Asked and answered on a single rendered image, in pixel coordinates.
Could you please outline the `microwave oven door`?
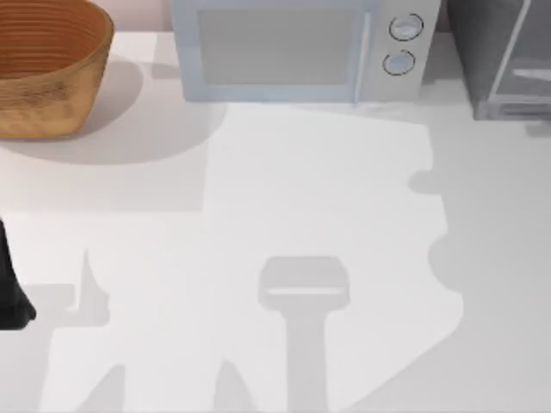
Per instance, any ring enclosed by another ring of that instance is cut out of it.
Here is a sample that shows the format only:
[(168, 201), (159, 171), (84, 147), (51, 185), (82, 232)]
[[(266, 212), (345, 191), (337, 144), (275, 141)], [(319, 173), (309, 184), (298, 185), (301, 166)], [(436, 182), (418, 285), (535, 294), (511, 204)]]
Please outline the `microwave oven door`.
[(190, 102), (359, 102), (370, 0), (170, 0)]

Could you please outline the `pale microwave oven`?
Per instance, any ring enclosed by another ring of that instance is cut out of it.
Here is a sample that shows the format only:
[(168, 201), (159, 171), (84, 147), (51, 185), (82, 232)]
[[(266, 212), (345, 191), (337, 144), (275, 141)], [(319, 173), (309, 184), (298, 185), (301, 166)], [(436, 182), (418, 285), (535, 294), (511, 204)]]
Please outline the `pale microwave oven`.
[[(359, 102), (400, 102), (416, 98), (435, 32), (442, 0), (370, 0), (368, 46), (361, 70), (362, 86)], [(417, 14), (424, 21), (423, 32), (414, 40), (397, 41), (389, 33), (394, 17)], [(393, 77), (384, 72), (383, 59), (390, 53), (408, 50), (416, 57), (416, 65), (404, 76)]]

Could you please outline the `round microwave knob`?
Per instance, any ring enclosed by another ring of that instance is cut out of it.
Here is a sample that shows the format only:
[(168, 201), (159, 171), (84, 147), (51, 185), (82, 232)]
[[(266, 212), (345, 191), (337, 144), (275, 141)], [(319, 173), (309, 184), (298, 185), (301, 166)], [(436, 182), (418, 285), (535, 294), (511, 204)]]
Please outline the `round microwave knob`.
[(414, 69), (415, 55), (405, 49), (388, 54), (382, 61), (382, 68), (386, 74), (393, 77), (404, 76)]
[(417, 14), (394, 17), (389, 24), (389, 33), (397, 41), (416, 39), (424, 29), (424, 21)]

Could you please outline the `brown woven basket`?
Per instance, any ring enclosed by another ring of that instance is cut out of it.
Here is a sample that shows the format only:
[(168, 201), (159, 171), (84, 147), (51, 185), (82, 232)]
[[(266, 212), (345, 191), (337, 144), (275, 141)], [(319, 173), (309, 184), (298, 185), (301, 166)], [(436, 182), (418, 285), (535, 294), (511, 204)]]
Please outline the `brown woven basket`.
[(59, 139), (95, 103), (115, 24), (91, 0), (0, 0), (0, 139)]

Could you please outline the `grey cabinet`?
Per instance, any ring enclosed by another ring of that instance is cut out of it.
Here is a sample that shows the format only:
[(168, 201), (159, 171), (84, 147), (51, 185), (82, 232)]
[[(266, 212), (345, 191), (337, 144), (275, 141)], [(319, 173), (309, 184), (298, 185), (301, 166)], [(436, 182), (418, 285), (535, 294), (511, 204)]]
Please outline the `grey cabinet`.
[(551, 0), (448, 0), (476, 120), (551, 121)]

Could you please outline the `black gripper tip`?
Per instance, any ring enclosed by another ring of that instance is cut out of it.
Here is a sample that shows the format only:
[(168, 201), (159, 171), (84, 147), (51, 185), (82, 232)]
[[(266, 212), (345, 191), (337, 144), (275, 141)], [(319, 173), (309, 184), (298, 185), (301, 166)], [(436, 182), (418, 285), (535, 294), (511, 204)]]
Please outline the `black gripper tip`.
[(22, 330), (36, 315), (15, 275), (5, 226), (0, 219), (0, 330)]

